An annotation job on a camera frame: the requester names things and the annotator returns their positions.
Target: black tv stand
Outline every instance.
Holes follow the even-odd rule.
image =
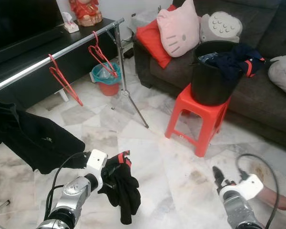
[[[0,82],[26,69],[28,66],[43,60],[49,53],[56,53],[90,35],[92,31],[100,30],[113,22],[113,20],[104,18],[102,22],[95,26],[79,26],[80,31],[75,33],[70,34],[63,30],[61,37],[1,63]],[[109,32],[114,36],[113,29],[109,30]],[[98,64],[88,52],[90,44],[93,44],[93,42],[87,42],[57,59],[60,70],[70,83],[88,74]],[[109,60],[117,56],[116,46],[106,33],[99,36],[99,46]],[[51,75],[49,71],[50,66],[52,66],[52,63],[0,90],[0,101],[16,103],[19,109],[27,109],[59,91],[61,85]]]
[[[0,63],[61,37],[63,35],[63,29],[63,26],[55,27],[52,30],[0,49]]]

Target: clothes rack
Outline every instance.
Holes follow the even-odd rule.
[[[107,33],[110,38],[112,39],[112,41],[115,43],[117,50],[118,50],[118,58],[119,58],[119,64],[120,64],[120,68],[121,68],[121,73],[122,73],[122,86],[123,86],[123,95],[128,97],[130,103],[133,105],[133,107],[135,108],[136,112],[138,113],[138,115],[140,116],[141,120],[143,121],[144,125],[146,128],[149,128],[147,122],[145,121],[144,117],[142,116],[141,112],[139,111],[138,107],[136,106],[135,102],[133,101],[133,99],[131,98],[131,95],[129,93],[129,91],[127,90],[127,85],[126,85],[126,77],[125,77],[125,70],[124,70],[124,62],[123,62],[123,48],[122,48],[122,44],[121,44],[121,37],[120,37],[120,24],[122,22],[124,22],[124,18],[121,18],[117,21],[114,21],[113,23],[101,28],[100,30],[96,31],[96,34],[99,36],[102,33]],[[110,29],[114,28],[114,35],[115,38],[111,35],[111,33],[109,32]],[[58,59],[61,56],[71,52],[72,50],[76,49],[77,47],[85,44],[86,42],[92,40],[94,38],[94,34],[92,33],[91,35],[82,38],[81,40],[75,42],[74,44],[58,51],[57,53],[54,53],[52,55],[53,59]],[[8,79],[0,82],[0,90],[11,85],[12,83],[20,80],[21,78],[29,75],[30,73],[32,73],[33,71],[49,64],[51,62],[50,57],[47,57],[29,67],[27,67],[26,69],[12,75],[11,77],[9,77]]]

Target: red pillow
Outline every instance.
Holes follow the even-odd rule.
[[[173,11],[176,7],[171,5],[167,10]],[[153,58],[162,68],[166,68],[172,57],[167,54],[161,43],[161,36],[157,20],[152,21],[144,27],[137,28],[136,37],[142,45],[149,51]]]

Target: gray sofa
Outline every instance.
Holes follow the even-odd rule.
[[[174,0],[176,7],[184,0]],[[257,48],[269,60],[286,55],[286,0],[194,0],[198,16],[225,11],[243,24],[241,42]],[[162,69],[134,41],[136,70],[142,85],[177,96],[192,78],[193,50],[173,58]],[[242,78],[233,92],[226,119],[286,146],[286,93],[268,78],[270,64],[253,78]]]

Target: red figurine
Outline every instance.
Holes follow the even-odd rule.
[[[79,25],[93,26],[102,21],[102,13],[96,6],[99,4],[98,0],[69,0],[69,2]]]

